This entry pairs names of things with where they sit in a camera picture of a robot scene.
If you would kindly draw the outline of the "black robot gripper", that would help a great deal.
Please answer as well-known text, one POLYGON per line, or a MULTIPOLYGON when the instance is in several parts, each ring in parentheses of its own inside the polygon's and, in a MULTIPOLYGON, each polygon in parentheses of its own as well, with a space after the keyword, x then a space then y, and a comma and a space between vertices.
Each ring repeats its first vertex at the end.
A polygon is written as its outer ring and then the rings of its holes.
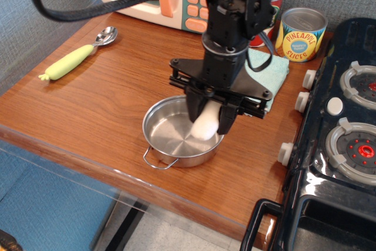
POLYGON ((245 62, 252 71, 260 72, 270 65, 272 58, 255 68, 247 42, 228 48, 203 34, 202 44, 203 59, 174 58, 170 61, 170 84, 184 90, 190 121, 196 121, 209 100, 222 105, 219 135, 228 134, 238 115, 264 118, 266 103, 273 94, 248 75, 245 62))

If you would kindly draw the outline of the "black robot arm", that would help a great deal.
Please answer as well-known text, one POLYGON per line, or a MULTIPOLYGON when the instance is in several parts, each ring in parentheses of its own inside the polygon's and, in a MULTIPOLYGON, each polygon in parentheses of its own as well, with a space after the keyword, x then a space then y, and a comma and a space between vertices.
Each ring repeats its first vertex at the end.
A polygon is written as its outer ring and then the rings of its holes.
POLYGON ((172 59, 171 85, 186 94, 189 118, 195 122, 210 101, 220 104, 217 133, 229 132, 238 115, 244 113, 263 118, 272 91, 247 73, 260 72, 271 64, 268 58, 253 67, 249 55, 250 41, 260 36, 268 49, 273 46, 264 33, 271 26, 274 8, 270 0, 206 0, 209 18, 202 35, 204 57, 172 59))

